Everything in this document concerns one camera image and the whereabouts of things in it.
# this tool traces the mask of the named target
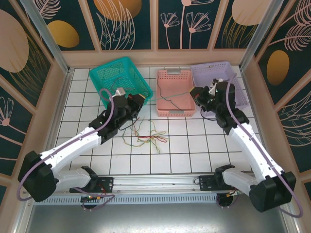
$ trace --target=green wire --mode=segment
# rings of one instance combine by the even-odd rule
[[[155,99],[155,100],[151,100],[151,101],[156,101],[156,100],[165,100],[167,98],[172,98],[172,97],[176,97],[176,96],[183,96],[185,94],[187,94],[189,92],[185,92],[185,93],[182,93],[182,94],[177,94],[177,95],[173,95],[173,96],[167,96],[167,97],[163,97],[163,98],[158,98],[158,99]]]

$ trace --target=white tiled floor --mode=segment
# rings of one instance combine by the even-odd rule
[[[138,70],[147,83],[150,83],[156,98],[157,71],[166,67],[139,67]],[[238,79],[245,88],[238,67],[234,67]],[[103,104],[92,81],[88,77],[89,69],[75,69],[69,95],[64,109],[60,130],[56,144],[60,145],[81,132],[100,114]],[[250,106],[243,109],[249,117],[255,133],[258,133],[254,114]],[[64,169],[77,169],[81,166],[90,166],[98,175],[124,174],[170,174],[170,173],[202,173],[214,172],[219,166],[233,164],[241,170],[250,171],[240,148],[215,121],[202,119],[199,108],[193,117],[167,118],[158,117],[156,101],[143,106],[140,119],[144,119],[139,131],[140,135],[150,135],[150,129],[155,124],[156,130],[165,131],[167,143],[157,142],[160,153],[154,145],[144,144],[141,147],[131,129],[124,131],[102,144],[85,152],[72,161]]]

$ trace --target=pink plastic basket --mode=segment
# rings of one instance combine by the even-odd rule
[[[236,106],[242,110],[248,105],[243,89],[236,78],[237,74],[234,72],[229,62],[215,62],[195,65],[191,66],[191,70],[195,86],[201,87],[209,87],[213,82],[213,79],[223,79],[224,81],[227,81],[234,76],[232,83],[235,86]],[[212,112],[203,113],[203,116],[205,117],[212,115],[215,114]]]
[[[160,70],[157,83],[156,108],[159,117],[191,117],[195,113],[195,103],[189,94],[194,87],[190,70]],[[165,98],[185,92],[188,93]]]

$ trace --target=colorful wires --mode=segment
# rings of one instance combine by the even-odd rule
[[[142,120],[140,122],[140,124],[138,126],[138,129],[136,129],[136,126],[135,126],[136,121],[132,124],[132,126],[134,128],[134,136],[137,138],[137,142],[139,142],[139,144],[138,145],[133,145],[133,144],[130,144],[130,143],[125,141],[124,135],[125,135],[126,129],[125,129],[125,131],[123,132],[123,135],[122,135],[124,143],[129,145],[129,146],[131,146],[131,147],[142,147],[146,143],[152,143],[155,146],[156,151],[158,153],[161,153],[161,150],[160,150],[160,148],[159,148],[159,146],[157,144],[157,141],[163,142],[163,143],[167,143],[167,138],[163,137],[163,135],[165,135],[166,132],[165,131],[158,132],[156,130],[155,123],[153,121],[151,121],[151,120],[147,120],[147,121],[150,121],[150,123],[152,123],[154,129],[150,131],[150,135],[148,135],[148,136],[140,136],[139,131],[140,131],[140,127],[141,127],[141,125],[142,125],[144,120]]]

